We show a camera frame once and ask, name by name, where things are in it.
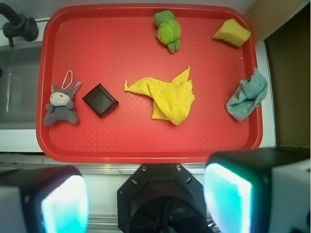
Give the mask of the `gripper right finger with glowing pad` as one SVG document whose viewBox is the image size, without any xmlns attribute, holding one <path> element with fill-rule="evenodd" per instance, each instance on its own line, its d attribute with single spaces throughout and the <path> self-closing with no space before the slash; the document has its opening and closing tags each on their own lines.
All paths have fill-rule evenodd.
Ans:
<svg viewBox="0 0 311 233">
<path fill-rule="evenodd" d="M 208 212 L 222 233 L 308 233 L 311 157 L 275 148 L 221 151 L 203 174 Z"/>
</svg>

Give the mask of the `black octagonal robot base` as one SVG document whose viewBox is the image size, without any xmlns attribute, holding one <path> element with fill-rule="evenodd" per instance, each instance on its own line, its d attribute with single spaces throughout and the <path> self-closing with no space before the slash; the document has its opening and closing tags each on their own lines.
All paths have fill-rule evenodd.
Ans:
<svg viewBox="0 0 311 233">
<path fill-rule="evenodd" d="M 210 233 L 202 184 L 180 164 L 142 164 L 117 190 L 124 233 Z"/>
</svg>

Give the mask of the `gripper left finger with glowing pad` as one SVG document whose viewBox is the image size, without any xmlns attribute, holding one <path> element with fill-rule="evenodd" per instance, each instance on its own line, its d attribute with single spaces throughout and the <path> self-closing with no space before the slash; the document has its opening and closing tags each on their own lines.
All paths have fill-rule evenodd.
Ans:
<svg viewBox="0 0 311 233">
<path fill-rule="evenodd" d="M 88 222 L 89 189 L 76 167 L 1 171 L 2 233 L 84 233 Z"/>
</svg>

